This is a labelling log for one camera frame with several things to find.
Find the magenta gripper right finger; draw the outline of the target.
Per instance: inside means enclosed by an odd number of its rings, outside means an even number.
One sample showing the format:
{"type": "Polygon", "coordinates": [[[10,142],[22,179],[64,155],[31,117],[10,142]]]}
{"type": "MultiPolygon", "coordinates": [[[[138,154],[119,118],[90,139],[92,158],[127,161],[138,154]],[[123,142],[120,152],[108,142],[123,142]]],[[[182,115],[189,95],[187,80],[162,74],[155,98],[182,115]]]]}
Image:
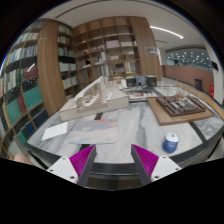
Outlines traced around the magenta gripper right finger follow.
{"type": "Polygon", "coordinates": [[[131,155],[143,186],[181,170],[168,156],[157,156],[134,144],[131,145],[131,155]]]}

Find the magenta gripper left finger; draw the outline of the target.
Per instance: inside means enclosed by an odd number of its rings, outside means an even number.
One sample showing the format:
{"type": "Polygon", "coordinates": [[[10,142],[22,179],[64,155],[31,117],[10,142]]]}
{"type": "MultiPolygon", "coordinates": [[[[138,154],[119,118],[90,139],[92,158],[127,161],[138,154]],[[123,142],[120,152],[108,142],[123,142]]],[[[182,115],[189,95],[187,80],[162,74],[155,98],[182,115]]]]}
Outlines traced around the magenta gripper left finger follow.
{"type": "Polygon", "coordinates": [[[91,145],[71,157],[59,158],[47,171],[81,187],[85,187],[96,155],[96,146],[91,145]]]}

